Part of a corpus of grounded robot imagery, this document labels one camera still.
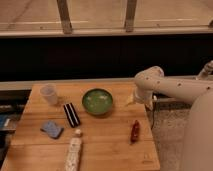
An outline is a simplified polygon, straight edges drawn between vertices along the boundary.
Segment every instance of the white remote control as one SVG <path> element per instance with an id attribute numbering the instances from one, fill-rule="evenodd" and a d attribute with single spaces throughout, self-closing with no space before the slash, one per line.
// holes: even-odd
<path id="1" fill-rule="evenodd" d="M 82 148 L 81 130 L 76 130 L 75 136 L 70 140 L 65 171 L 78 171 Z"/>

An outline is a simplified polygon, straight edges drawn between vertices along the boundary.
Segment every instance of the small bottle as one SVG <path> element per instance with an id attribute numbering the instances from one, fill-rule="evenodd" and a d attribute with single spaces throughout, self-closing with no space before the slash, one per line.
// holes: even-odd
<path id="1" fill-rule="evenodd" d="M 65 164 L 65 171 L 78 171 L 82 149 L 82 132 L 80 129 L 75 131 L 74 137 L 70 140 L 70 145 Z"/>
<path id="2" fill-rule="evenodd" d="M 138 141 L 140 132 L 140 123 L 136 120 L 132 126 L 130 142 L 131 144 Z"/>

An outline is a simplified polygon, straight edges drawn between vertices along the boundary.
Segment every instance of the floor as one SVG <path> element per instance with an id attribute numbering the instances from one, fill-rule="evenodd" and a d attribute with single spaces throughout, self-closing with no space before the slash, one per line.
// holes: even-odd
<path id="1" fill-rule="evenodd" d="M 122 28 L 127 0 L 67 0 L 74 28 Z M 57 1 L 1 0 L 0 30 L 61 29 Z M 135 27 L 200 26 L 213 19 L 211 0 L 138 0 Z"/>
<path id="2" fill-rule="evenodd" d="M 181 102 L 156 103 L 153 136 L 158 150 L 161 171 L 179 171 L 181 149 L 190 106 Z M 147 111 L 150 123 L 153 112 Z"/>

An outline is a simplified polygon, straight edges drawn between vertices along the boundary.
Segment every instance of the blue sponge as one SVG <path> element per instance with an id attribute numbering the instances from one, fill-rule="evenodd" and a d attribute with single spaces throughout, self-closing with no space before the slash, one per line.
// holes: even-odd
<path id="1" fill-rule="evenodd" d="M 51 138 L 54 139 L 59 138 L 63 130 L 64 130 L 63 127 L 57 125 L 53 121 L 47 121 L 41 127 L 41 131 L 46 132 Z"/>

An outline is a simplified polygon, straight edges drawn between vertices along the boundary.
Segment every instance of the dark background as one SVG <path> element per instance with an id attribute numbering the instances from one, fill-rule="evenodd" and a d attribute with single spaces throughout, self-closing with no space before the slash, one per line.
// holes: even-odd
<path id="1" fill-rule="evenodd" d="M 0 81 L 133 77 L 153 65 L 196 75 L 213 60 L 213 34 L 1 38 Z"/>

